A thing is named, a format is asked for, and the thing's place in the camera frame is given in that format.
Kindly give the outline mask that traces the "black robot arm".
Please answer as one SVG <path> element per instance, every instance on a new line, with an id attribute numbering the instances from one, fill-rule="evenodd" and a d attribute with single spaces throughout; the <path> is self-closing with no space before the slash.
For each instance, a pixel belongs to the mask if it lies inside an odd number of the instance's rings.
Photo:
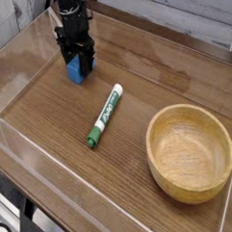
<path id="1" fill-rule="evenodd" d="M 62 26 L 55 27 L 67 67 L 77 60 L 79 77 L 85 79 L 93 70 L 95 42 L 90 37 L 86 2 L 83 0 L 58 0 Z"/>

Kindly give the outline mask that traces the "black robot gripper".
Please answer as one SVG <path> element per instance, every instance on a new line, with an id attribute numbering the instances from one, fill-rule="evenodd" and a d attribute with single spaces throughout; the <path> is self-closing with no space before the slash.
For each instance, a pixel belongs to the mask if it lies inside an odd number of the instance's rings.
<path id="1" fill-rule="evenodd" d="M 55 27 L 55 33 L 64 62 L 69 64 L 73 56 L 78 55 L 81 74 L 88 76 L 93 69 L 95 42 L 89 35 L 91 16 L 88 16 L 87 6 L 77 3 L 70 8 L 60 7 L 60 16 L 62 26 Z"/>

